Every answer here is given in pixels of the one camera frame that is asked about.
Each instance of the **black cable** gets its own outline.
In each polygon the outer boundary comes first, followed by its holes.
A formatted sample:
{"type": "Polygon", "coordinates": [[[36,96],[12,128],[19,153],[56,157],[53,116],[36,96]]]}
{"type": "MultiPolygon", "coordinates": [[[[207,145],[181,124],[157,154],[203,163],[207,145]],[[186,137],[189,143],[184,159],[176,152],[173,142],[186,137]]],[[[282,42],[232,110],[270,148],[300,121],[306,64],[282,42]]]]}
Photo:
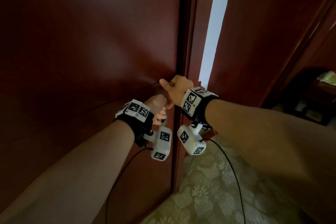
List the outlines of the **black cable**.
{"type": "Polygon", "coordinates": [[[107,200],[106,200],[106,208],[105,208],[105,224],[107,224],[107,210],[109,207],[109,199],[110,199],[110,194],[111,191],[114,189],[114,187],[116,186],[117,182],[119,181],[120,177],[123,175],[124,171],[126,170],[126,168],[128,167],[128,165],[131,163],[131,161],[133,160],[133,158],[135,158],[136,155],[138,155],[140,152],[144,151],[144,150],[153,150],[153,148],[144,148],[142,150],[139,150],[136,154],[134,154],[134,156],[128,161],[128,163],[126,164],[126,166],[124,167],[124,169],[121,171],[119,177],[115,180],[110,192],[108,193],[107,196],[107,200]]]}
{"type": "Polygon", "coordinates": [[[224,150],[222,149],[222,147],[221,147],[218,143],[216,143],[214,140],[211,140],[211,139],[208,139],[208,138],[206,138],[205,140],[212,141],[215,145],[217,145],[218,148],[222,151],[222,153],[224,154],[225,158],[227,159],[227,161],[228,161],[229,164],[230,164],[230,167],[231,167],[231,169],[232,169],[232,171],[233,171],[233,174],[234,174],[234,176],[235,176],[235,178],[236,178],[236,181],[237,181],[238,190],[239,190],[239,196],[240,196],[240,202],[241,202],[241,208],[242,208],[242,210],[243,210],[244,224],[246,224],[246,220],[245,220],[245,212],[244,212],[244,206],[243,206],[243,197],[242,197],[242,192],[240,191],[240,186],[239,186],[239,182],[238,182],[238,178],[237,178],[236,172],[235,172],[235,170],[233,169],[233,166],[232,166],[232,164],[231,164],[231,162],[230,162],[228,156],[226,155],[226,153],[225,153],[224,150]]]}

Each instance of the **floor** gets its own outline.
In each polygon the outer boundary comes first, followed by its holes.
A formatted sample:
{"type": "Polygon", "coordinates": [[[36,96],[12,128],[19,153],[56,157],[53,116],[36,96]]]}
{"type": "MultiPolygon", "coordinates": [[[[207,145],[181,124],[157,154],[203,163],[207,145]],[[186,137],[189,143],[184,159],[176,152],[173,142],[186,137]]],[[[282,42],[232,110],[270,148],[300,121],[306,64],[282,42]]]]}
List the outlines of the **floor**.
{"type": "MultiPolygon", "coordinates": [[[[225,145],[219,135],[212,138],[225,145]]],[[[258,175],[235,151],[223,147],[238,176],[246,223],[303,223],[300,210],[271,181],[258,175]]],[[[141,224],[244,223],[239,191],[223,153],[212,142],[199,156],[185,159],[180,191],[141,224]]]]}

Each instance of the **hand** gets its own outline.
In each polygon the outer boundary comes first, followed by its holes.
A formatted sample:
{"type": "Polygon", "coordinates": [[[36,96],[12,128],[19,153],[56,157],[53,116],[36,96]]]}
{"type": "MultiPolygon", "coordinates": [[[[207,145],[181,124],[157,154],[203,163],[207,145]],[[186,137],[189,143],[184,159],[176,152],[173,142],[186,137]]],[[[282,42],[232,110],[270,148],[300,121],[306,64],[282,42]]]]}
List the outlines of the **hand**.
{"type": "Polygon", "coordinates": [[[160,85],[168,92],[169,99],[166,108],[170,109],[173,105],[181,106],[182,99],[187,90],[194,88],[191,80],[184,76],[176,75],[170,83],[165,79],[160,80],[160,85]]]}
{"type": "Polygon", "coordinates": [[[152,96],[149,100],[144,102],[146,106],[150,107],[150,112],[154,114],[153,118],[154,125],[160,125],[161,120],[167,118],[165,108],[166,103],[167,99],[162,94],[152,96]]]}

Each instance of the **white wall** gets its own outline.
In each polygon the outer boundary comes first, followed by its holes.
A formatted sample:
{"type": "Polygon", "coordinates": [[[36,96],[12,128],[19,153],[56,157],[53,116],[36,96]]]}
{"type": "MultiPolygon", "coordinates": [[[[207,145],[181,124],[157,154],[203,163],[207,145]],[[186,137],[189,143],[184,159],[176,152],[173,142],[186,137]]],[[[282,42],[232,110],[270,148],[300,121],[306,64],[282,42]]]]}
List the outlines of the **white wall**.
{"type": "Polygon", "coordinates": [[[207,89],[228,0],[212,0],[199,81],[207,89]]]}

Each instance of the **wristband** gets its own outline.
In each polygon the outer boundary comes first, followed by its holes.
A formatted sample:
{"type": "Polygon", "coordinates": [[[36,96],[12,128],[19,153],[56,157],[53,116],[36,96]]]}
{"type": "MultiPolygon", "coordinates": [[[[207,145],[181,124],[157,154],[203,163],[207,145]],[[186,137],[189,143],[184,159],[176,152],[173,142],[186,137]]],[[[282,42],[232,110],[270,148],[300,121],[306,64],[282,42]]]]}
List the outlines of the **wristband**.
{"type": "Polygon", "coordinates": [[[115,120],[126,122],[134,133],[134,142],[142,147],[146,144],[145,133],[152,129],[154,114],[144,103],[133,99],[126,103],[115,115],[115,120]]]}
{"type": "Polygon", "coordinates": [[[181,103],[182,113],[187,116],[189,120],[210,127],[205,120],[205,109],[208,103],[213,99],[219,99],[219,97],[201,87],[187,90],[181,103]]]}

